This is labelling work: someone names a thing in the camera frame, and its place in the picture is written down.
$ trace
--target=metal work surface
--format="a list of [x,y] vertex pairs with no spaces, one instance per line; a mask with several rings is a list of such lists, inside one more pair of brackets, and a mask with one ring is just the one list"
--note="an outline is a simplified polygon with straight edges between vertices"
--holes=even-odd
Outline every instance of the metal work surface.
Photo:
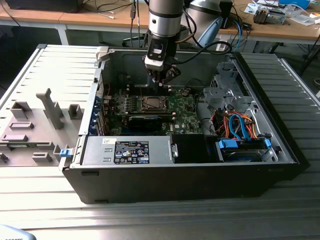
[[313,165],[320,159],[320,102],[284,59],[241,54],[302,153]]

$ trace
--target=silver metal panel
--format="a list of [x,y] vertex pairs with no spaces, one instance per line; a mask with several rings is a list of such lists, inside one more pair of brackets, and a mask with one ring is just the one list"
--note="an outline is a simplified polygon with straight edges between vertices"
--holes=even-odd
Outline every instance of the silver metal panel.
[[[112,140],[112,144],[103,144],[104,139]],[[82,165],[115,165],[115,143],[128,141],[148,142],[149,155],[152,155],[149,158],[149,164],[174,164],[169,136],[89,136]],[[111,149],[112,151],[105,152],[105,149]],[[104,162],[104,158],[111,158],[111,161]]]
[[[274,104],[275,109],[278,111],[291,135],[296,139],[305,157],[308,160],[319,161],[319,100],[284,59],[278,59],[277,56],[270,54],[251,53],[242,54],[242,56],[247,63],[250,63],[249,66],[254,67],[253,74],[270,101]],[[280,73],[274,74],[274,70],[271,70],[269,73],[264,71],[261,74],[259,72],[260,69],[269,66],[260,62],[256,62],[253,65],[252,62],[255,60],[259,60],[261,63],[263,61],[272,61],[272,69],[277,69],[276,71],[280,71]]]
[[269,86],[297,86],[298,83],[290,80],[268,80],[268,79],[257,79],[261,85]]
[[303,89],[301,87],[297,86],[281,86],[277,85],[276,87],[274,85],[264,85],[261,84],[263,87],[263,90],[266,92],[290,92],[290,93],[300,93],[303,92]]

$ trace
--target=blue latch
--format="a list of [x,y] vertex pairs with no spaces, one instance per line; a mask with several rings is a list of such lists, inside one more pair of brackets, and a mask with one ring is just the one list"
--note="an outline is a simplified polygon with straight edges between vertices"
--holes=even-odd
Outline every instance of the blue latch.
[[266,145],[266,147],[267,147],[268,149],[271,148],[271,142],[270,142],[269,139],[265,139],[265,140],[264,140],[264,144]]
[[237,149],[238,143],[234,139],[222,139],[219,141],[219,147],[220,149]]
[[72,155],[72,149],[71,148],[67,148],[67,149],[62,149],[60,151],[60,157],[61,158],[71,158]]

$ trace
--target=wooden desk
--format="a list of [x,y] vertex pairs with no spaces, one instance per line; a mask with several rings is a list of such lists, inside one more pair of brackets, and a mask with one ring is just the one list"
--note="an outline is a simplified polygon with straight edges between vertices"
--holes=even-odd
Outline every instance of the wooden desk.
[[[285,20],[283,25],[279,24],[256,24],[254,23],[253,15],[249,13],[244,13],[246,5],[251,2],[250,0],[234,0],[235,8],[239,16],[244,22],[251,24],[252,29],[251,37],[267,37],[267,38],[279,38],[279,39],[293,39],[293,40],[312,40],[315,41],[319,36],[320,29],[319,24],[312,24],[310,26],[304,26],[297,23],[290,18]],[[320,6],[315,6],[310,4],[307,11],[320,11]],[[236,34],[237,30],[231,31],[231,33]]]
[[[115,19],[108,18],[99,13],[90,12],[85,9],[79,13],[63,13],[40,10],[12,10],[8,7],[5,0],[2,0],[7,11],[24,27],[40,27],[54,28],[58,30],[61,42],[63,45],[68,45],[66,30],[91,30],[104,32],[125,32],[130,31],[130,6],[114,10],[114,14],[104,13],[114,16]],[[114,0],[96,0],[97,5],[112,3]],[[235,8],[239,16],[244,22],[252,24],[252,30],[248,40],[265,41],[265,42],[284,42],[284,43],[299,43],[313,44],[317,39],[320,30],[319,25],[303,26],[291,19],[287,19],[284,25],[278,24],[255,24],[253,15],[244,13],[245,6],[251,2],[250,0],[234,0]],[[117,4],[101,7],[100,10],[107,10],[128,4],[129,0],[120,0]],[[86,3],[86,8],[94,11],[94,2],[91,0]],[[310,5],[309,11],[320,11],[320,6]],[[140,32],[144,33],[148,29],[149,12],[148,6],[145,3],[139,4],[140,12]],[[15,26],[10,16],[0,7],[0,25]],[[133,33],[138,32],[138,18],[133,22]],[[219,36],[226,40],[237,34],[237,29],[234,26],[228,29],[221,29]]]

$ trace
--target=gray plastic bracket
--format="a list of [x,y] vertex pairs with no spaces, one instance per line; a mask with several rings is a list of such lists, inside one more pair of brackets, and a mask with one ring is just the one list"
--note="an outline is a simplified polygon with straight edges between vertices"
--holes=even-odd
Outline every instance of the gray plastic bracket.
[[56,107],[50,98],[50,94],[51,90],[50,88],[47,88],[45,93],[37,93],[35,96],[42,101],[46,114],[50,118],[54,129],[62,129],[64,124],[61,122],[59,117],[61,115],[61,109],[59,107],[60,111],[56,110]]
[[81,120],[84,115],[79,104],[70,104],[68,113],[71,120]]
[[47,152],[34,152],[32,159],[36,163],[47,163],[52,161],[51,156]]
[[17,121],[25,121],[27,118],[25,112],[31,111],[31,108],[25,101],[16,101],[10,111]]

